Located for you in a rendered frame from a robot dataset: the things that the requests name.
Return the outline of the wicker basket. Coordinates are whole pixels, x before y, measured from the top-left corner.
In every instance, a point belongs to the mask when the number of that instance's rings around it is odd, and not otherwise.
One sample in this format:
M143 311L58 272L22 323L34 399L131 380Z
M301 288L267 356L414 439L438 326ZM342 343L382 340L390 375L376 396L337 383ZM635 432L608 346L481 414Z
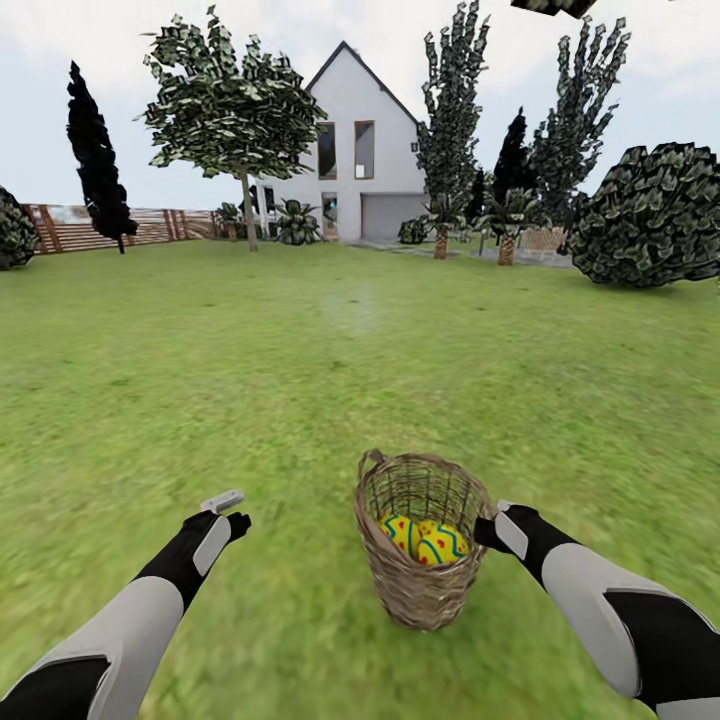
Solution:
M360 464L364 464L367 459L377 461L377 465L365 475L358 476L353 511L369 558L375 593L397 625L402 625L409 631L423 632L445 628L453 624L465 608L483 557L492 548L476 543L472 545L469 553L453 562L421 565L418 559L411 559L377 525L367 508L366 490L370 484L376 484L376 477L382 472L386 477L391 476L392 466L402 462L407 466L416 461L430 463L438 469L446 467L447 473L458 473L462 480L476 488L480 499L475 510L476 518L497 521L498 513L493 511L491 497L485 485L475 475L465 471L455 461L437 455L407 453L386 457L381 455L380 451L372 450L363 453ZM466 526L466 530L469 527L470 524ZM468 532L472 542L475 532Z

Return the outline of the easter egg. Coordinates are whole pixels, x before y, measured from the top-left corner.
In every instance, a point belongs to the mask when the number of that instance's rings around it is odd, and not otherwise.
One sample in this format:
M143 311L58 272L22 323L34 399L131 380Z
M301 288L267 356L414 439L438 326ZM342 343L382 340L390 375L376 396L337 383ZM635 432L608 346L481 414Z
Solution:
M411 559L418 559L418 544L426 536L417 527L416 521L402 513L386 513L377 520L377 525L399 545Z
M418 544L421 565L453 562L470 552L465 537L451 523L431 527Z
M431 527L439 524L438 520L436 519L424 519L422 521L416 522L417 527L421 530L421 533L424 535Z

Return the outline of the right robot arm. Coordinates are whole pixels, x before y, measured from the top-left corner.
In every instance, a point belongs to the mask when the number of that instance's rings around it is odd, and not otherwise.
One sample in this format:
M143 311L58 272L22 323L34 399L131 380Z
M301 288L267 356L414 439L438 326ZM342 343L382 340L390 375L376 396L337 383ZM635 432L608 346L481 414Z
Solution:
M720 634L687 601L541 519L498 500L497 521L475 519L474 541L511 553L561 610L618 694L660 720L720 720Z

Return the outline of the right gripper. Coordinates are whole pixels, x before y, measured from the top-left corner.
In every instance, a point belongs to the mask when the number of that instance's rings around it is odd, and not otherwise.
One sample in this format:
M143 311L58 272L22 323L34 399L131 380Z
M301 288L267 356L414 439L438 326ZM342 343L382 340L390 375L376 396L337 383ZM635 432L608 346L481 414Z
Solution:
M500 540L500 537L496 534L495 522L491 520L485 520L484 518L475 519L475 534L474 541L478 545L489 546L493 549L497 549L501 553L511 553L512 549Z

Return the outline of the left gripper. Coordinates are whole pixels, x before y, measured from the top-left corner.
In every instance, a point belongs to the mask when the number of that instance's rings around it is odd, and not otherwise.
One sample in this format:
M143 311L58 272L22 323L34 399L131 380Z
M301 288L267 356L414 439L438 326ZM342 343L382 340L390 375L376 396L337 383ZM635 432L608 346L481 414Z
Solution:
M247 529L251 527L251 520L249 514L241 515L238 511L227 517L231 525L231 538L229 543L240 539L246 535Z

